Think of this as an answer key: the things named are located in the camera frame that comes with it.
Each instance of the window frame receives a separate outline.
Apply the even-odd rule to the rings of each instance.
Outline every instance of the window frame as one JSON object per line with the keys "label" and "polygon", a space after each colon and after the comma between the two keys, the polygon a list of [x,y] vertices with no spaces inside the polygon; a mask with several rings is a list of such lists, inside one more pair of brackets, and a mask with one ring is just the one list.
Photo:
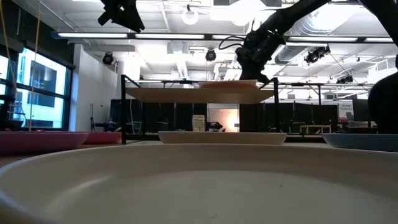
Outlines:
{"label": "window frame", "polygon": [[[64,66],[66,68],[66,78],[65,78],[65,94],[58,94],[54,93],[48,90],[40,89],[37,87],[33,87],[33,91],[35,93],[40,93],[42,95],[47,95],[47,96],[53,96],[56,98],[61,98],[63,99],[63,114],[62,114],[62,128],[33,128],[32,130],[45,130],[45,131],[68,131],[69,130],[69,115],[70,115],[70,102],[71,102],[71,96],[70,93],[72,91],[72,76],[73,76],[73,69],[71,69],[69,66],[64,65],[63,63],[60,63],[51,57],[47,57],[44,54],[41,54],[37,52],[39,55],[52,60],[56,63],[59,63],[60,65]],[[19,57],[16,58],[11,58],[11,69],[13,69],[14,74],[17,75],[18,71],[18,64],[19,64]],[[6,85],[6,95],[12,95],[14,92],[14,85],[12,84],[12,75],[8,75],[6,79],[0,78],[0,84]],[[21,83],[16,83],[17,89],[22,89],[22,90],[28,90],[31,91],[32,87],[29,85],[21,84]],[[27,131],[28,128],[22,127],[20,130],[22,131]]]}

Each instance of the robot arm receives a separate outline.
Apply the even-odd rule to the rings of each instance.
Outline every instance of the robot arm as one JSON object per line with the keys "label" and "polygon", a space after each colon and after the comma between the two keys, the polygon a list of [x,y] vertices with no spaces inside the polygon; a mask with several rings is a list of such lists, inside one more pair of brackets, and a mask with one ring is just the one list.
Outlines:
{"label": "robot arm", "polygon": [[[279,9],[258,30],[250,32],[243,47],[236,49],[238,62],[242,66],[241,80],[256,79],[267,82],[261,74],[264,65],[271,60],[271,55],[280,44],[285,44],[283,34],[296,21],[313,12],[331,0],[301,0],[293,6]],[[361,0],[381,22],[388,34],[398,46],[398,5],[394,0]]]}

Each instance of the ceiling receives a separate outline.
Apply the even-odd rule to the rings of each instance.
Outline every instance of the ceiling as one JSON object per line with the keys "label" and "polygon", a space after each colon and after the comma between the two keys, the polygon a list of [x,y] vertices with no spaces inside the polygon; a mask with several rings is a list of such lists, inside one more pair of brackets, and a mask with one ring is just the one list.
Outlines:
{"label": "ceiling", "polygon": [[[13,0],[33,15],[37,15],[37,0]],[[97,18],[103,13],[103,5],[93,2],[72,0],[41,0],[41,19],[58,31],[77,32],[129,32],[117,24],[107,23],[101,27]],[[238,9],[223,13],[228,6],[213,6],[213,0],[190,1],[191,8],[198,11],[199,20],[194,25],[187,25],[182,21],[182,12],[186,8],[186,1],[137,1],[137,9],[146,29],[144,32],[173,32],[173,33],[216,33],[216,34],[245,34],[253,15],[261,17],[269,11],[259,0],[240,0]],[[330,15],[325,22],[332,21],[338,15]],[[361,7],[338,28],[329,35],[380,36],[388,34],[367,9]],[[163,40],[90,40],[85,49],[94,57],[100,59],[104,55],[106,46],[128,47],[135,46],[141,59],[141,74],[153,79],[164,79],[173,71],[177,71],[173,55],[166,54],[167,43]],[[202,46],[205,52],[208,48],[217,49],[219,42],[215,41],[187,41],[189,46]],[[327,82],[331,77],[350,72],[356,80],[370,83],[369,68],[378,62],[391,58],[398,53],[394,44],[330,44],[331,55],[327,55],[309,69],[303,65],[303,56],[306,51],[294,58],[288,65],[270,65],[266,67],[268,76],[279,76],[284,82],[307,80],[311,82]],[[217,63],[231,63],[234,59],[234,48],[216,50],[217,60],[207,62],[205,52],[191,52],[186,58],[188,71],[213,72]],[[119,60],[122,55],[115,54]]]}

